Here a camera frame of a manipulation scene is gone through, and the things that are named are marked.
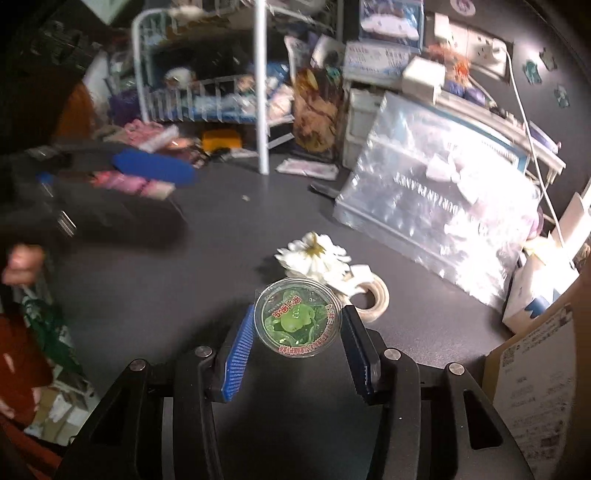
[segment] white pole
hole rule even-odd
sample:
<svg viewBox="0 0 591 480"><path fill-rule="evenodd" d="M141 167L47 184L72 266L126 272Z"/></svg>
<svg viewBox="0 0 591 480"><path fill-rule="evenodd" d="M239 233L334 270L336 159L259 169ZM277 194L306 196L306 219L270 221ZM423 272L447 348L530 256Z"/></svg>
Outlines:
<svg viewBox="0 0 591 480"><path fill-rule="evenodd" d="M255 0L256 146L259 173L269 175L267 147L267 2Z"/></svg>

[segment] human hand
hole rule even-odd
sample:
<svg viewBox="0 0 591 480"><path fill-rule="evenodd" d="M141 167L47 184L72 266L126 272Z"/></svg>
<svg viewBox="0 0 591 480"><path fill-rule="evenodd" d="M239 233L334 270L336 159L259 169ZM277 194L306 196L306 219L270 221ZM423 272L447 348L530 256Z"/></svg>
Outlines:
<svg viewBox="0 0 591 480"><path fill-rule="evenodd" d="M2 283L10 286L31 285L43 267L45 254L39 245L17 245L8 256Z"/></svg>

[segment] white flower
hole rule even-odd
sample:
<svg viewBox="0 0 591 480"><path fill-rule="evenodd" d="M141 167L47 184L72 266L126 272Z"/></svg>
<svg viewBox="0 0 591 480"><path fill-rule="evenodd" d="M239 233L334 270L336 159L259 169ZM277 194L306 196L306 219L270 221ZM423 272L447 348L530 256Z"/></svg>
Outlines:
<svg viewBox="0 0 591 480"><path fill-rule="evenodd" d="M277 251L279 255L275 258L289 277L311 278L326 284L342 280L349 271L351 257L344 248L333 244L328 235L309 232L301 240L294 240L287 248Z"/></svg>

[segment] cardboard box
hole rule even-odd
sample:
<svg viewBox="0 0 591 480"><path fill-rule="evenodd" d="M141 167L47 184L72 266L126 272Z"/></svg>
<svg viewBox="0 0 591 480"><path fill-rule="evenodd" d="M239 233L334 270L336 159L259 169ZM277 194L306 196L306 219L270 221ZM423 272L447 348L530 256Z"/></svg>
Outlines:
<svg viewBox="0 0 591 480"><path fill-rule="evenodd" d="M488 355L482 388L536 480L591 478L591 262Z"/></svg>

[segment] packaged item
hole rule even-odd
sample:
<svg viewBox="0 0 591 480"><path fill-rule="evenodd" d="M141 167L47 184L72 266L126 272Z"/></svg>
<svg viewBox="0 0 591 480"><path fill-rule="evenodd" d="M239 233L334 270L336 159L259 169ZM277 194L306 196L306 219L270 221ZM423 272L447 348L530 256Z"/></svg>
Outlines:
<svg viewBox="0 0 591 480"><path fill-rule="evenodd" d="M322 180L336 180L339 168L334 164L286 158L278 167L279 173L290 173Z"/></svg>
<svg viewBox="0 0 591 480"><path fill-rule="evenodd" d="M296 144L314 158L332 161L342 98L339 69L300 70L295 81L294 97Z"/></svg>
<svg viewBox="0 0 591 480"><path fill-rule="evenodd" d="M341 305L331 289L308 278L284 278L255 304L255 328L271 350L291 358L325 350L340 332Z"/></svg>
<svg viewBox="0 0 591 480"><path fill-rule="evenodd" d="M341 67L345 58L345 44L328 35L322 35L312 53L310 66L313 69Z"/></svg>
<svg viewBox="0 0 591 480"><path fill-rule="evenodd" d="M539 317L486 357L482 389L536 480L589 476L591 263Z"/></svg>
<svg viewBox="0 0 591 480"><path fill-rule="evenodd" d="M521 154L387 92L335 217L500 311L540 198Z"/></svg>
<svg viewBox="0 0 591 480"><path fill-rule="evenodd" d="M420 50L423 45L422 1L362 0L359 38L400 43Z"/></svg>
<svg viewBox="0 0 591 480"><path fill-rule="evenodd" d="M291 84L296 83L296 75L302 68L308 66L310 61L310 46L303 40L298 40L290 35L285 36L287 57L290 61Z"/></svg>
<svg viewBox="0 0 591 480"><path fill-rule="evenodd" d="M347 42L343 78L384 88L399 89L402 72L414 57L411 47Z"/></svg>

